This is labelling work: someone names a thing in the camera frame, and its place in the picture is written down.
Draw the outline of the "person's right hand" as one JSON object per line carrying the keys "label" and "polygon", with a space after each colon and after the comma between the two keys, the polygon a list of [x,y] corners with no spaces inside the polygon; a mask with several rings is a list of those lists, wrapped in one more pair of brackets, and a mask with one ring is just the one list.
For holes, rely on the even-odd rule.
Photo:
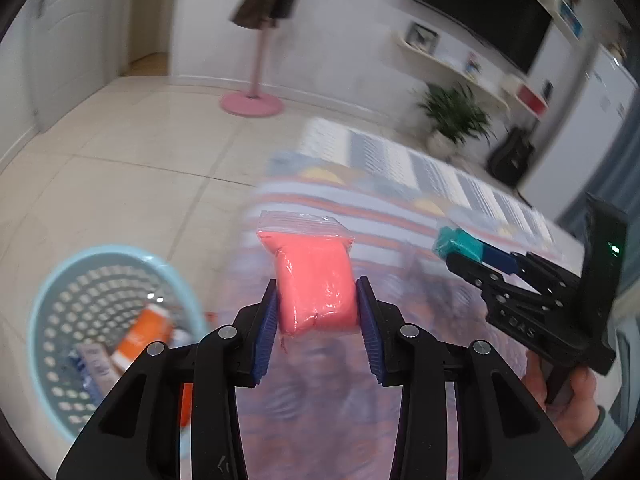
{"label": "person's right hand", "polygon": [[556,430],[572,448],[590,433],[596,426],[600,410],[594,400],[597,381],[593,372],[587,367],[577,367],[568,378],[568,386],[572,390],[570,402],[564,405],[547,404],[547,387],[541,368],[541,358],[534,352],[527,352],[526,373],[522,378],[523,385],[548,413]]}

